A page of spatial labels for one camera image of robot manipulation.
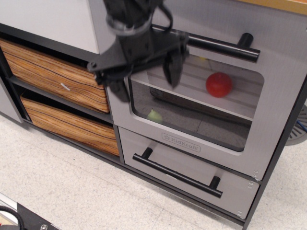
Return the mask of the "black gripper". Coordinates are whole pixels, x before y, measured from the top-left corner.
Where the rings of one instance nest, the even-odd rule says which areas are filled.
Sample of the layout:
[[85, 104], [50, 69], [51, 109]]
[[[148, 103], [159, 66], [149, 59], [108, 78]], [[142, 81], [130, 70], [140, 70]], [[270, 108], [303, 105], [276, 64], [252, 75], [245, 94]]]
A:
[[117, 36], [111, 47], [87, 64], [89, 72], [99, 84], [107, 84], [111, 92], [124, 103], [130, 102], [124, 79], [131, 74], [161, 65], [172, 88], [180, 83], [186, 49], [166, 53], [158, 48], [156, 37], [150, 32], [133, 36]]

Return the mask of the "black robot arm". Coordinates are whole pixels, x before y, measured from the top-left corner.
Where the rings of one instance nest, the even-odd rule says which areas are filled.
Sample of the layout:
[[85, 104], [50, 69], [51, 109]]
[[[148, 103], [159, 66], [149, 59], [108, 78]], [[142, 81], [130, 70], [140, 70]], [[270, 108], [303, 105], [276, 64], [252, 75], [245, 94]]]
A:
[[97, 84], [130, 102], [124, 79], [162, 65], [167, 82], [177, 87], [188, 56], [185, 32], [173, 33], [173, 16], [162, 0], [106, 0], [106, 23], [116, 36], [112, 46], [89, 62]]

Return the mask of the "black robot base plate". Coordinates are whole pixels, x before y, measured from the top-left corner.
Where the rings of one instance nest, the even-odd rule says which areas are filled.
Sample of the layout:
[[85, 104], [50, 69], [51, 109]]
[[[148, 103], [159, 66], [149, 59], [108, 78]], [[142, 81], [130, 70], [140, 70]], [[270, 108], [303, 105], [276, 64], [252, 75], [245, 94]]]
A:
[[26, 230], [60, 230], [60, 228], [51, 222], [19, 203], [17, 203], [17, 213], [21, 216]]

